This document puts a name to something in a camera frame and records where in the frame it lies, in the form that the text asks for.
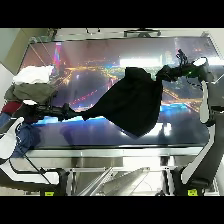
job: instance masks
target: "gray cloth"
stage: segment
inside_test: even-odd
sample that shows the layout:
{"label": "gray cloth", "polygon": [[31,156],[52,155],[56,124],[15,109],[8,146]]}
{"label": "gray cloth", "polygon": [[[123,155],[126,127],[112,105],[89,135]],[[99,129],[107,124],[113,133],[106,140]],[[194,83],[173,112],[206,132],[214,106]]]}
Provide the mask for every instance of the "gray cloth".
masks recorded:
{"label": "gray cloth", "polygon": [[45,103],[54,92],[54,86],[46,83],[23,83],[10,86],[4,98],[7,101],[33,100],[37,103]]}

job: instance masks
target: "red cloth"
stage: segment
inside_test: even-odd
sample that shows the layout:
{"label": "red cloth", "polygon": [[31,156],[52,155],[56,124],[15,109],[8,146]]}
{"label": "red cloth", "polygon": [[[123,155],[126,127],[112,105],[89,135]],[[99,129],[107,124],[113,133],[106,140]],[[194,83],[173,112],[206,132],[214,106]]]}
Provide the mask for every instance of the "red cloth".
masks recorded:
{"label": "red cloth", "polygon": [[3,108],[2,113],[7,113],[9,115],[12,115],[14,112],[16,112],[19,107],[22,105],[20,102],[8,102]]}

